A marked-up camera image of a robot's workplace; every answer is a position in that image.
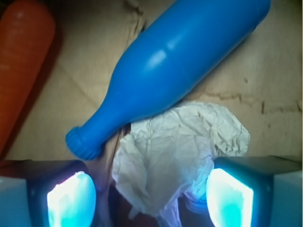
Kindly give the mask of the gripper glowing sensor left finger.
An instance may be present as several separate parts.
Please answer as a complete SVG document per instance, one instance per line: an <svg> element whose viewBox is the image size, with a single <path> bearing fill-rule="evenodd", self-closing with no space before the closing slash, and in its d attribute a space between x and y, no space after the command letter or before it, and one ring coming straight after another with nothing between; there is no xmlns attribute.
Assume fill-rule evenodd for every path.
<svg viewBox="0 0 303 227"><path fill-rule="evenodd" d="M2 227L89 227L97 203L94 181L80 160L3 160Z"/></svg>

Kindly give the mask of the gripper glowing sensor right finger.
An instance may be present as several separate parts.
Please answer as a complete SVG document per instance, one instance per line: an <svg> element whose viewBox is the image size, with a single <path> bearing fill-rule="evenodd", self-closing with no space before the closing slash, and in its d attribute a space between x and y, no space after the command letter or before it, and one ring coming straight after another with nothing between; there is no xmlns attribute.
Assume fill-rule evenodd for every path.
<svg viewBox="0 0 303 227"><path fill-rule="evenodd" d="M301 227L303 162L292 156L219 157L206 201L215 227Z"/></svg>

